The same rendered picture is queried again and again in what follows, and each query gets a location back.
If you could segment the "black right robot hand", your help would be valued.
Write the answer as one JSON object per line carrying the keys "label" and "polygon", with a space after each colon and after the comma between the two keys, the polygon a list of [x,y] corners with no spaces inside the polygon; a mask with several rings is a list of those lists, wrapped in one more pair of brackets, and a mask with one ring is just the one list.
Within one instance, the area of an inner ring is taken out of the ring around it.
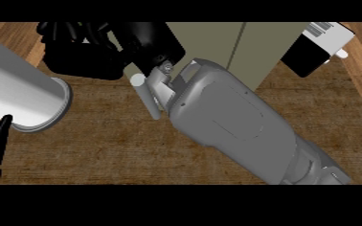
{"label": "black right robot hand", "polygon": [[165,62],[176,65],[185,48],[166,22],[40,22],[43,62],[61,75],[117,80],[135,63],[150,75]]}

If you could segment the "pale grey cylinder with rim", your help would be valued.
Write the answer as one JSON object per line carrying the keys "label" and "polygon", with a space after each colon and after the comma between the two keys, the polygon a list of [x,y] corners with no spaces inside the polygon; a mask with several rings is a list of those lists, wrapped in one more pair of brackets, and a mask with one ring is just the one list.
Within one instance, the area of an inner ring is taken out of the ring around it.
{"label": "pale grey cylinder with rim", "polygon": [[14,116],[14,129],[26,133],[49,129],[66,116],[73,97],[68,82],[46,75],[0,45],[0,118]]}

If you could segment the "black and white appliance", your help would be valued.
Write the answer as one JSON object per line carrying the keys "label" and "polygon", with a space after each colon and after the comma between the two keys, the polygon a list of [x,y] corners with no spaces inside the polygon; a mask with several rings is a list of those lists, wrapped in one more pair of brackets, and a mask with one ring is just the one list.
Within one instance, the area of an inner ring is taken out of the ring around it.
{"label": "black and white appliance", "polygon": [[303,30],[281,62],[305,78],[333,56],[348,58],[345,46],[355,32],[340,22],[312,22]]}

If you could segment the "thin black bar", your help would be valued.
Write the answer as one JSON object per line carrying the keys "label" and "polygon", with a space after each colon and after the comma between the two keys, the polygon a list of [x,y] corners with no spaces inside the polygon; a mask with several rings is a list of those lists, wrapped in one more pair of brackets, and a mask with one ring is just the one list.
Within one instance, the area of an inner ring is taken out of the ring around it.
{"label": "thin black bar", "polygon": [[6,151],[6,144],[9,139],[9,129],[12,126],[14,116],[11,114],[5,115],[0,119],[0,176],[2,176],[2,164]]}

